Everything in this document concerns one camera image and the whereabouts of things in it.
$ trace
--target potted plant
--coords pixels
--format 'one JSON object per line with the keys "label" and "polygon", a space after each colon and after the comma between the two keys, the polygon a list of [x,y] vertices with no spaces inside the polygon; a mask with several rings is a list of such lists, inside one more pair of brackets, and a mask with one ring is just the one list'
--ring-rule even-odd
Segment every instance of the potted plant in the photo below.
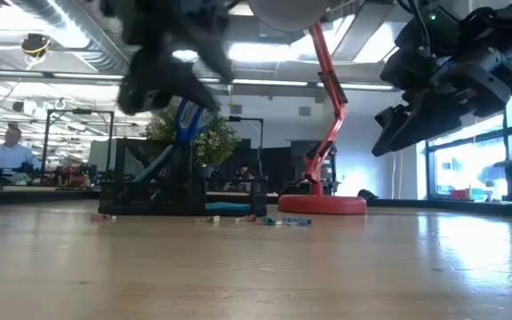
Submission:
{"label": "potted plant", "polygon": [[[175,140],[174,119],[180,99],[172,99],[170,105],[152,114],[146,126],[144,136],[152,140]],[[236,144],[240,141],[236,131],[227,125],[227,118],[218,115],[193,141],[193,166],[196,173],[204,178],[232,156]]]}

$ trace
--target wooden table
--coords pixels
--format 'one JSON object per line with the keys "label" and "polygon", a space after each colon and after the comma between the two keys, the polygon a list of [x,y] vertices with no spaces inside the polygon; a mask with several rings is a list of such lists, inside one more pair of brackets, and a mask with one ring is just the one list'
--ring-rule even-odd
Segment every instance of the wooden table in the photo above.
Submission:
{"label": "wooden table", "polygon": [[0,319],[512,319],[512,219],[90,222],[97,206],[0,205]]}

